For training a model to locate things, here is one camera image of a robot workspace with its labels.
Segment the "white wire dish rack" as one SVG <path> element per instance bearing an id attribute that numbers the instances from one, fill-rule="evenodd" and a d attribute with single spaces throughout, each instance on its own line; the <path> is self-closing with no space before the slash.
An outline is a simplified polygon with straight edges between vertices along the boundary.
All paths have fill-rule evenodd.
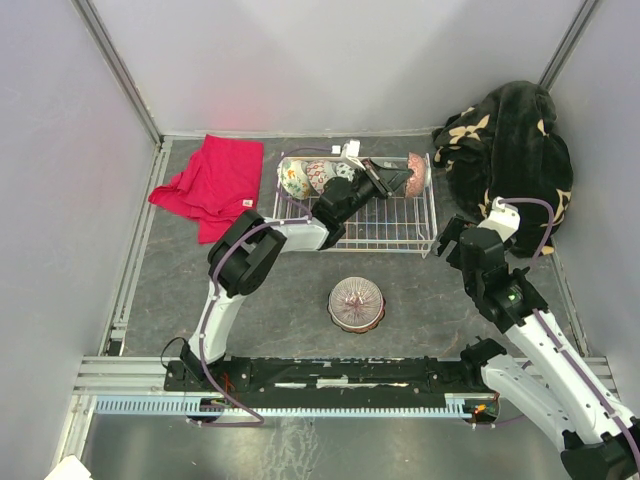
<path id="1" fill-rule="evenodd" d="M 387 161 L 403 162 L 405 157 L 374 157 Z M 329 160 L 333 168 L 339 163 L 337 156 L 290 156 L 305 161 Z M 425 188 L 414 198 L 393 196 L 387 199 L 373 198 L 345 222 L 345 233 L 341 235 L 333 251 L 371 252 L 374 250 L 392 253 L 416 253 L 426 256 L 435 241 L 438 227 L 433 193 L 429 157 Z M 280 186 L 276 167 L 276 193 L 273 216 L 276 218 L 300 217 L 310 209 L 320 195 L 311 187 L 304 200 L 291 198 Z"/>

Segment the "red rimmed bowl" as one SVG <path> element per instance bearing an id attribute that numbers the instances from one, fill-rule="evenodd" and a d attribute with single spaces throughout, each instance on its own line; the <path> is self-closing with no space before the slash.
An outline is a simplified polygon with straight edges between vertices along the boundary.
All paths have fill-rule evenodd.
<path id="1" fill-rule="evenodd" d="M 339 162 L 334 165 L 334 172 L 337 177 L 347 179 L 351 182 L 355 176 L 355 170 L 345 162 Z"/>

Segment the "blue triangle pattern bowl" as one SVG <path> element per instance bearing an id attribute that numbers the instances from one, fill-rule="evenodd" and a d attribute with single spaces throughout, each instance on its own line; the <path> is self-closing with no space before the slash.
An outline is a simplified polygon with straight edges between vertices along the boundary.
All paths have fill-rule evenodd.
<path id="1" fill-rule="evenodd" d="M 331 161 L 314 160 L 307 164 L 306 175 L 311 187 L 321 195 L 327 183 L 336 176 L 336 173 Z"/>

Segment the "floral orange green bowl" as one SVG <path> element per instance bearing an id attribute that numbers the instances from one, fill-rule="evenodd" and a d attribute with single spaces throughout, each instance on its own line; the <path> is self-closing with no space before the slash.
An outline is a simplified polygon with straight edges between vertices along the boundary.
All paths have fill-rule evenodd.
<path id="1" fill-rule="evenodd" d="M 289 157 L 285 157 L 278 164 L 277 174 L 280 186 L 291 198 L 304 200 L 311 193 L 306 167 L 305 161 Z"/>

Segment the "purple striped bowl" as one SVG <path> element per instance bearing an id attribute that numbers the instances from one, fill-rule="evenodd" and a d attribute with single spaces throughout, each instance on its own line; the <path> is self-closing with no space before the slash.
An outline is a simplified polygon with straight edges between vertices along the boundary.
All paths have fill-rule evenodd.
<path id="1" fill-rule="evenodd" d="M 384 296 L 374 282 L 347 277 L 329 293 L 327 311 L 336 326 L 361 334 L 378 326 L 384 318 L 385 306 Z"/>

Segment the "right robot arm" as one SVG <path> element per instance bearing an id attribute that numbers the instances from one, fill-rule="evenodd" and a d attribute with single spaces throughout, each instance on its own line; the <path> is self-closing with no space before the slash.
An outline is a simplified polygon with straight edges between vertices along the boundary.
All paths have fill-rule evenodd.
<path id="1" fill-rule="evenodd" d="M 504 243 L 517 212 L 494 213 L 479 224 L 450 219 L 436 253 L 462 274 L 479 313 L 536 368 L 532 377 L 492 340 L 462 352 L 467 389 L 488 387 L 511 402 L 558 449 L 573 479 L 629 479 L 639 472 L 639 418 L 616 399 L 562 333 L 523 269 L 511 269 Z"/>

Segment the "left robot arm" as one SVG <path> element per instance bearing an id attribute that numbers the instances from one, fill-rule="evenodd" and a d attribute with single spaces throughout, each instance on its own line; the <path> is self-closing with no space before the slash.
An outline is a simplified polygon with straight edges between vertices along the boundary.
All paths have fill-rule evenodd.
<path id="1" fill-rule="evenodd" d="M 387 200 L 424 188 L 422 167 L 365 158 L 351 180 L 330 179 L 310 212 L 292 219 L 272 219 L 255 210 L 242 213 L 208 254 L 209 292 L 196 331 L 186 341 L 180 359 L 187 379 L 209 390 L 221 378 L 218 363 L 246 297 L 264 282 L 279 255 L 323 251 L 346 233 L 346 221 L 376 198 Z"/>

